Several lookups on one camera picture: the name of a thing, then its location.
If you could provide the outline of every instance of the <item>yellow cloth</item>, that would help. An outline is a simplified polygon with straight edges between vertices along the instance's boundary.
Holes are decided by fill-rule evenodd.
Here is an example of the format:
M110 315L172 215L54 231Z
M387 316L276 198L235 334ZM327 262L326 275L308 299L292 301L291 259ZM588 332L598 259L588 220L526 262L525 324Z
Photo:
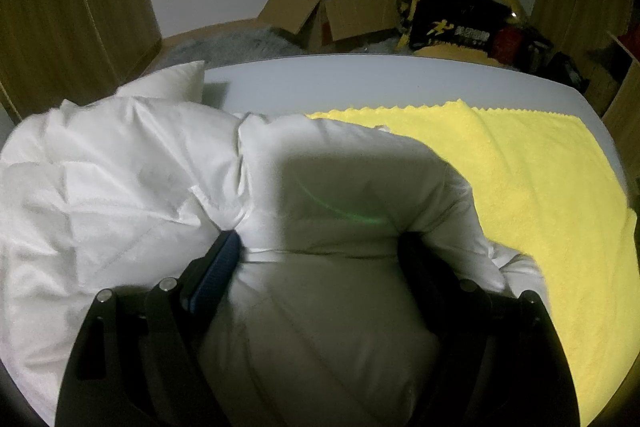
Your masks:
M640 351L640 277L636 215L584 124L460 100L310 116L384 124L427 144L470 182L486 236L533 256L545 276L580 422L590 423Z

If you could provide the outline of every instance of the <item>white pillow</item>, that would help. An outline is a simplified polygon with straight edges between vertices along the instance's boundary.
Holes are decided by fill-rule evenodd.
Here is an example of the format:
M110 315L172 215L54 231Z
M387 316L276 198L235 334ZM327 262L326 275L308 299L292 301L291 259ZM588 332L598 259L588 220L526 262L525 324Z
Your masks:
M115 96L165 98L174 102L202 103L204 60L155 71L120 86Z

